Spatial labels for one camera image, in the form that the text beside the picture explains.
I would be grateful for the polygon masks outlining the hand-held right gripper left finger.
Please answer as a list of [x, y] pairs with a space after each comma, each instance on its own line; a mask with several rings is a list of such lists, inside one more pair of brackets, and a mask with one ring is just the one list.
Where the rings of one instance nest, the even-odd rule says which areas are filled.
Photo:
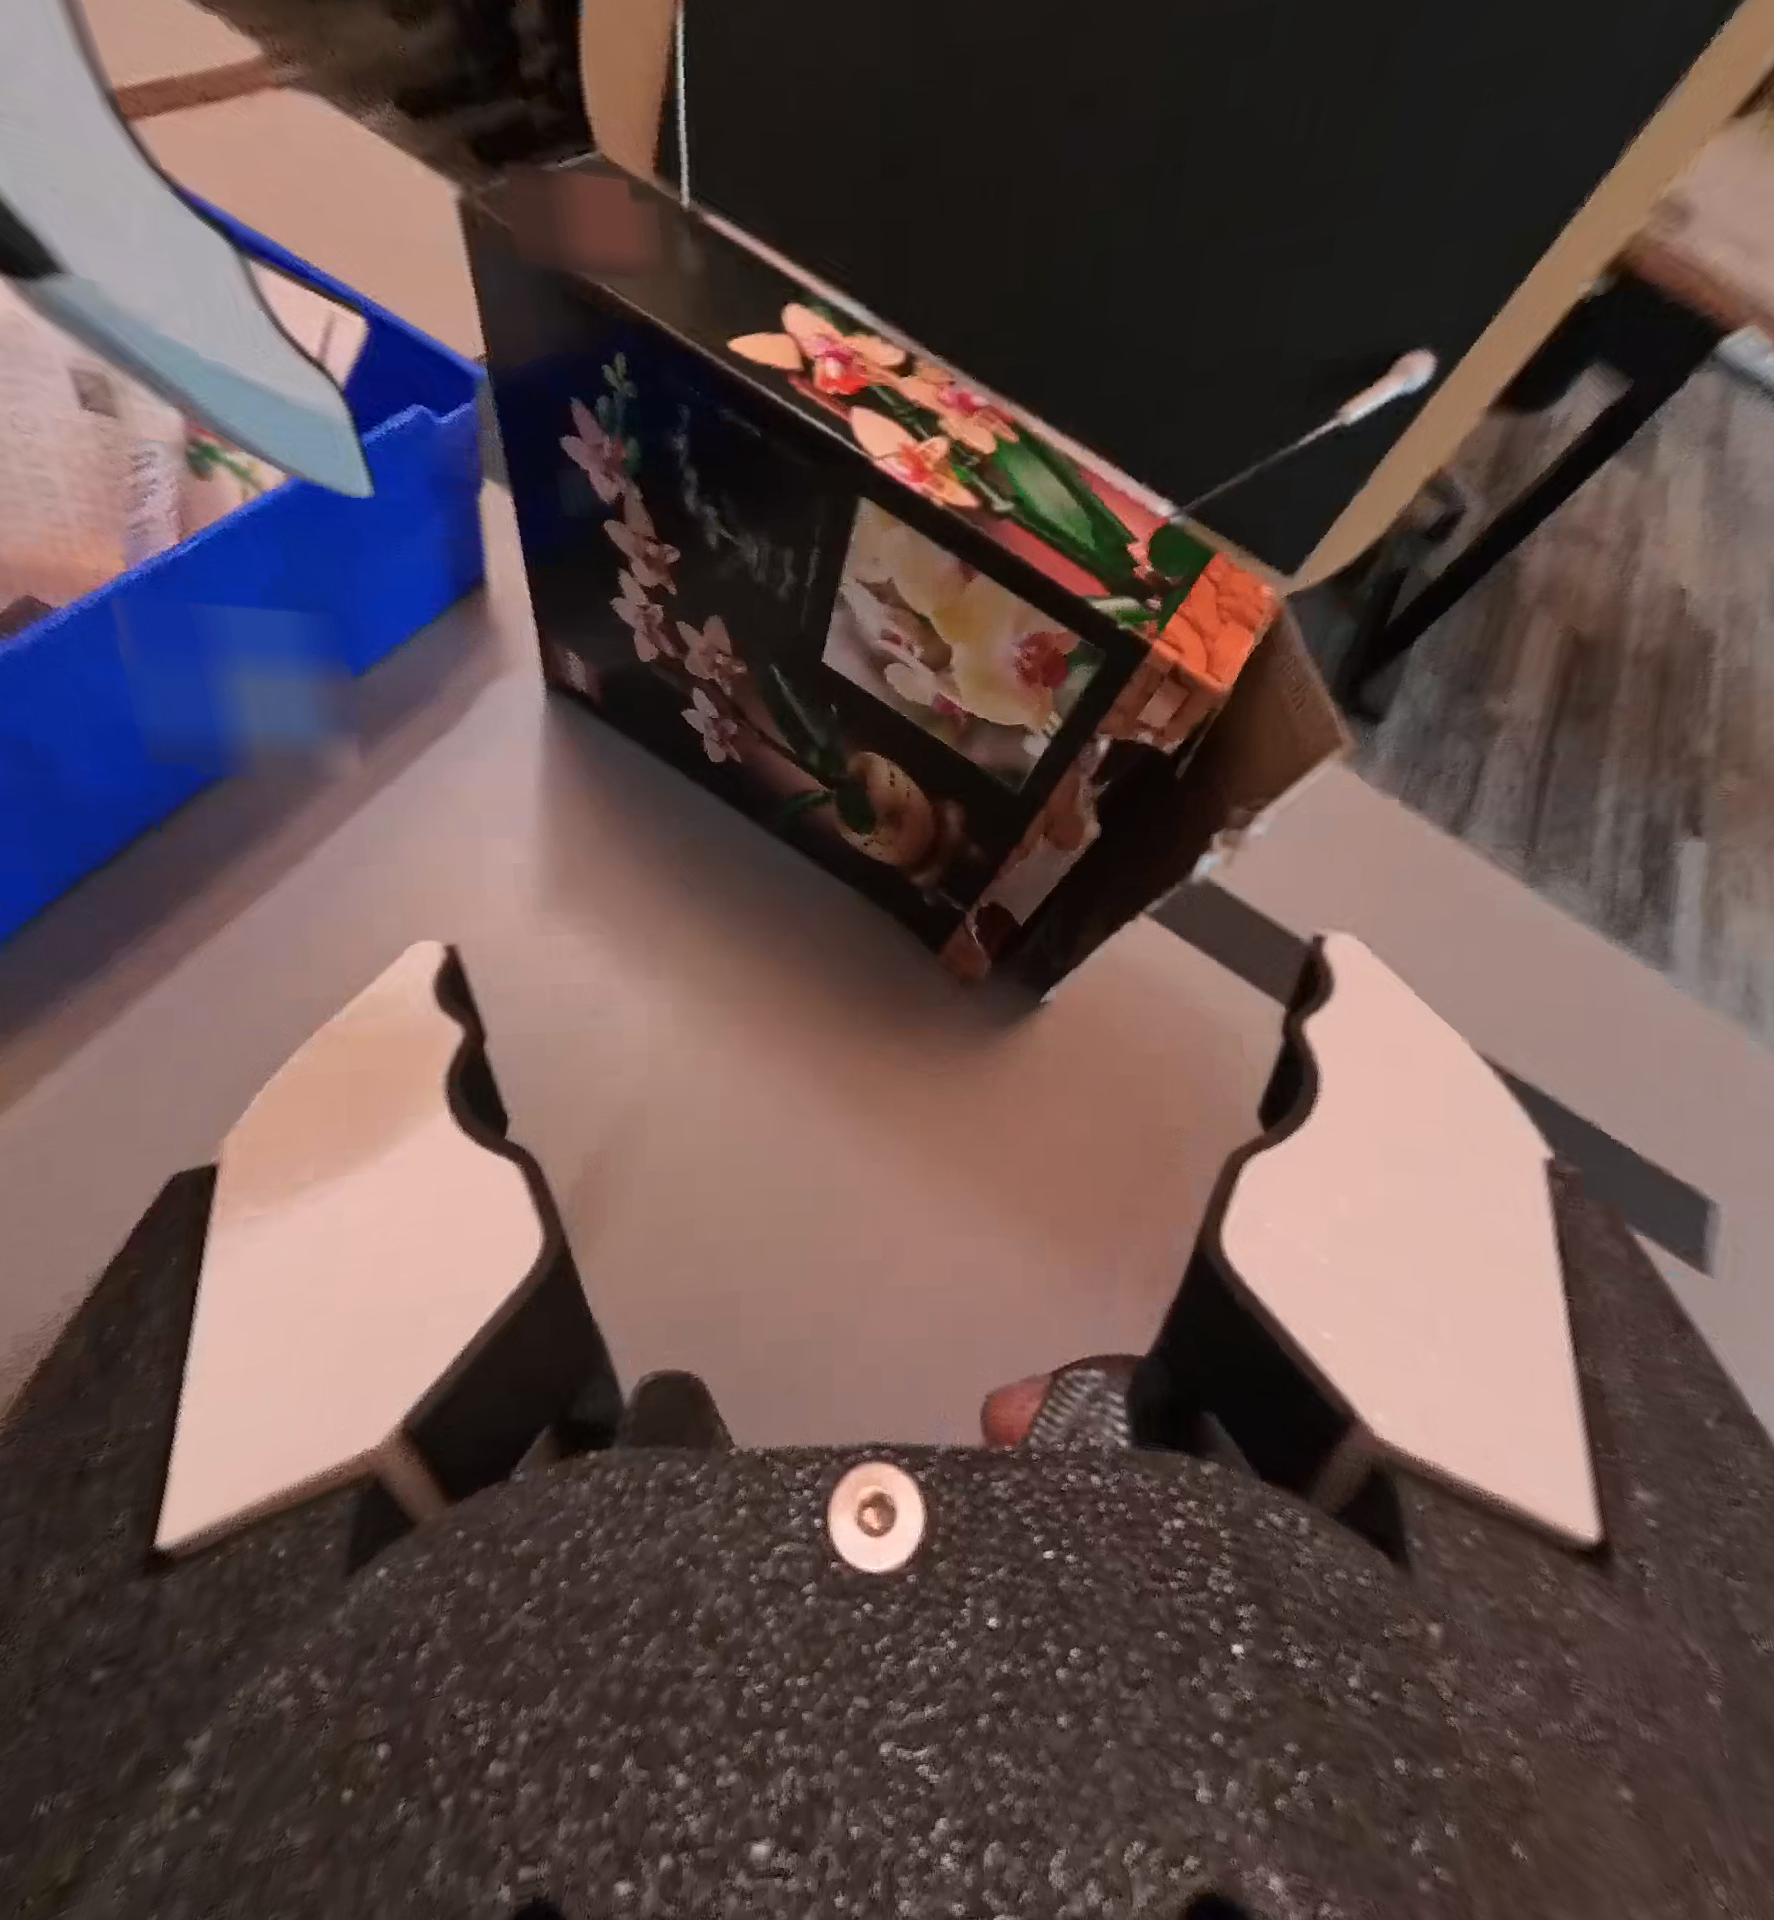
[[468, 1131], [479, 1061], [411, 944], [276, 1068], [215, 1166], [157, 1553], [193, 1553], [377, 1479], [411, 1519], [455, 1503], [411, 1417], [543, 1262], [543, 1213], [503, 1142]]

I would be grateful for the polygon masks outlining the black orchid lego box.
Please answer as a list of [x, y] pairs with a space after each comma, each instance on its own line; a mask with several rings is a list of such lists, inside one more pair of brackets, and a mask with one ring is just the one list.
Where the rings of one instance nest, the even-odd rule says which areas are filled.
[[463, 202], [543, 672], [1034, 996], [1348, 746], [1278, 590], [598, 156]]

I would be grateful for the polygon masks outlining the large printed white paper bag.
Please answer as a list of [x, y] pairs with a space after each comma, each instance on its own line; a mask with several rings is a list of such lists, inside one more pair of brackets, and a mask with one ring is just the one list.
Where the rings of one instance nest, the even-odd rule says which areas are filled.
[[91, 356], [0, 275], [0, 639], [283, 482]]

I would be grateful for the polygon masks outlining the blue plastic bin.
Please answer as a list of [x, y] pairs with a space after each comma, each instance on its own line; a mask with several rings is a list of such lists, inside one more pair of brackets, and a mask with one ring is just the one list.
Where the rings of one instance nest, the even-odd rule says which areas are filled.
[[484, 583], [484, 373], [228, 211], [254, 263], [353, 309], [374, 493], [286, 480], [0, 639], [0, 944], [203, 786], [325, 740], [351, 680]]

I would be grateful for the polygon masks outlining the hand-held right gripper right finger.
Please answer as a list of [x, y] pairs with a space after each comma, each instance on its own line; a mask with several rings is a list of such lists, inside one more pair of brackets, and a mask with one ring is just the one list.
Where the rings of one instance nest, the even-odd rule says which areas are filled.
[[1217, 1273], [1338, 1421], [1283, 1482], [1338, 1517], [1405, 1472], [1570, 1549], [1601, 1547], [1540, 1126], [1345, 931], [1311, 943], [1278, 1063], [1283, 1109], [1217, 1189]]

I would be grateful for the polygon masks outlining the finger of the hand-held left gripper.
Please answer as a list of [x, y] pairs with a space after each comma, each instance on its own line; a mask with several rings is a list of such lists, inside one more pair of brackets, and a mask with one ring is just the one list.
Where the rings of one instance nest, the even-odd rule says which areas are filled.
[[49, 323], [290, 479], [373, 495], [341, 385], [131, 134], [72, 3], [0, 2], [0, 188], [64, 267], [13, 280]]

